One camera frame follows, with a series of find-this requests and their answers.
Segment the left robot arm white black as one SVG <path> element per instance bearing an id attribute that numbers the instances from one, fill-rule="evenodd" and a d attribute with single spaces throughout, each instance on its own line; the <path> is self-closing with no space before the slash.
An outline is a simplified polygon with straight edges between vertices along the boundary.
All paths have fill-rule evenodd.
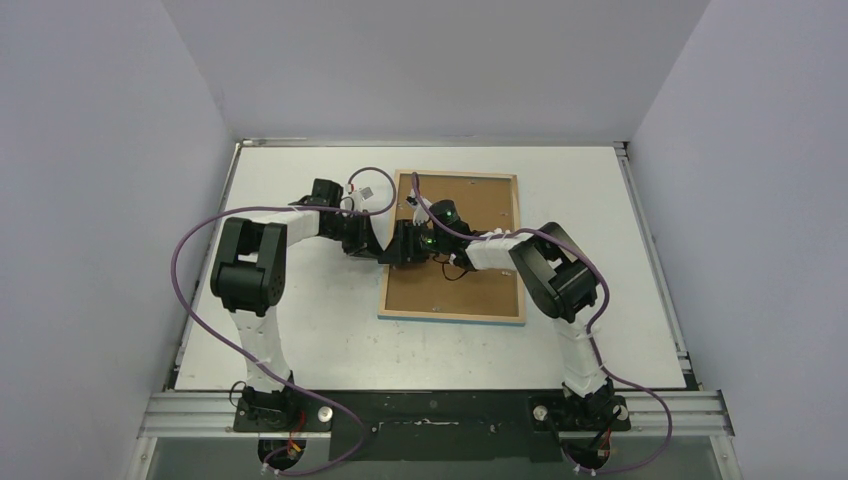
<path id="1" fill-rule="evenodd" d="M 309 194 L 283 211 L 224 221 L 210 287 L 229 312 L 247 353 L 242 402 L 248 418 L 282 431 L 302 411 L 276 312 L 285 288 L 288 247 L 323 237 L 339 242 L 349 256 L 377 258 L 382 249 L 364 207 L 372 195 L 368 187 L 317 179 Z"/>

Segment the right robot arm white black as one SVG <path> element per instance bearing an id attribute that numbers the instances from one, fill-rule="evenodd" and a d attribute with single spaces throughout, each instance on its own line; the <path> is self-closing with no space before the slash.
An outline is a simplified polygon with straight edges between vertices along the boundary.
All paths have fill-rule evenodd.
<path id="1" fill-rule="evenodd" d="M 577 315 L 598 299 L 598 277 L 562 227 L 548 222 L 518 232 L 477 231 L 451 200 L 411 199 L 412 219 L 398 220 L 378 257 L 384 265 L 424 263 L 443 256 L 465 272 L 501 270 L 521 279 L 536 308 L 554 321 L 564 364 L 565 414 L 580 429 L 607 428 L 623 414 L 592 340 Z"/>

